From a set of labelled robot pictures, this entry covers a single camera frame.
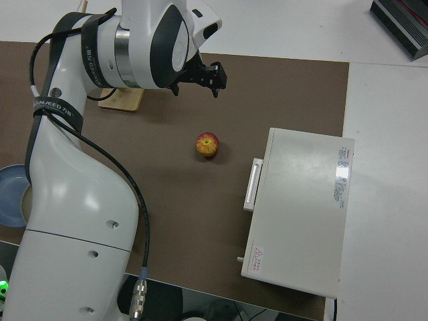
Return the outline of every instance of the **brown table surface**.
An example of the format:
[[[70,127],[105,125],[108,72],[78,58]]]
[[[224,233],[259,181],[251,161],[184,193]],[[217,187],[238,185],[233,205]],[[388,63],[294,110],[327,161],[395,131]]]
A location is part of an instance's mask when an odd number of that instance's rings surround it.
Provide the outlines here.
[[[24,162],[33,47],[0,42],[0,168]],[[40,56],[39,88],[47,50]],[[243,201],[252,160],[263,158],[269,128],[341,136],[348,64],[226,55],[204,60],[221,61],[227,72],[227,89],[218,99],[181,84],[178,98],[169,90],[147,90],[137,113],[88,102],[83,133],[115,155],[143,191],[152,231],[149,278],[322,320],[323,297],[242,277],[236,258],[245,252],[251,223]],[[202,132],[220,140],[211,160],[195,151]],[[0,227],[0,239],[12,243],[22,233]],[[132,274],[141,264],[143,240],[140,224],[127,269]]]

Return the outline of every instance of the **warning label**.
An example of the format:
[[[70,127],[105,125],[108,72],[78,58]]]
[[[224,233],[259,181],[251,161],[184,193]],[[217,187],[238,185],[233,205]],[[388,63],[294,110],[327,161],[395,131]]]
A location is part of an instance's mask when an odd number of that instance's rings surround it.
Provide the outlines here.
[[[346,203],[346,188],[349,180],[349,155],[350,149],[342,147],[339,150],[337,167],[336,167],[336,182],[334,185],[334,202],[337,207],[343,209]]]
[[[253,246],[253,255],[251,258],[251,272],[260,273],[261,263],[263,261],[264,248]]]

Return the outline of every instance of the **small wooden block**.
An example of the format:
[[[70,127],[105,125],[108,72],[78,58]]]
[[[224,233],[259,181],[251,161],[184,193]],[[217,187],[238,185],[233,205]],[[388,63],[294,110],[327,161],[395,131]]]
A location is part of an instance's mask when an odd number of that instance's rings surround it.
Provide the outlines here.
[[[108,95],[112,90],[103,89],[101,97]],[[124,112],[136,112],[140,107],[144,89],[119,88],[109,99],[98,102],[99,107],[122,110]]]

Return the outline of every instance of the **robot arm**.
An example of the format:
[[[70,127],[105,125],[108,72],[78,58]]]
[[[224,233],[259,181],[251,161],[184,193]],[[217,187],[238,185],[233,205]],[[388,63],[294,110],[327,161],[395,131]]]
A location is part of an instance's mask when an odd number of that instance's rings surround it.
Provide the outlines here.
[[[57,34],[78,31],[52,39],[41,94],[33,87],[36,110],[48,110],[79,132],[86,96],[97,87],[170,88],[178,94],[183,81],[214,95],[225,87],[221,64],[207,67],[199,56],[199,46],[221,27],[202,1],[123,0],[122,10],[122,17],[70,13],[57,24]],[[31,216],[3,321],[140,318],[145,275],[130,316],[116,305],[138,221],[129,185],[83,153],[79,140],[45,114],[35,114],[25,164]]]

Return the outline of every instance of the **blue bowl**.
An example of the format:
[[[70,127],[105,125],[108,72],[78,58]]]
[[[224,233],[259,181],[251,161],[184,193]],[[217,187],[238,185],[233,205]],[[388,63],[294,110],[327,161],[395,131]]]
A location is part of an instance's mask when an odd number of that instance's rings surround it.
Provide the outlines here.
[[[0,169],[0,224],[8,227],[26,226],[21,214],[21,201],[28,186],[24,165]]]

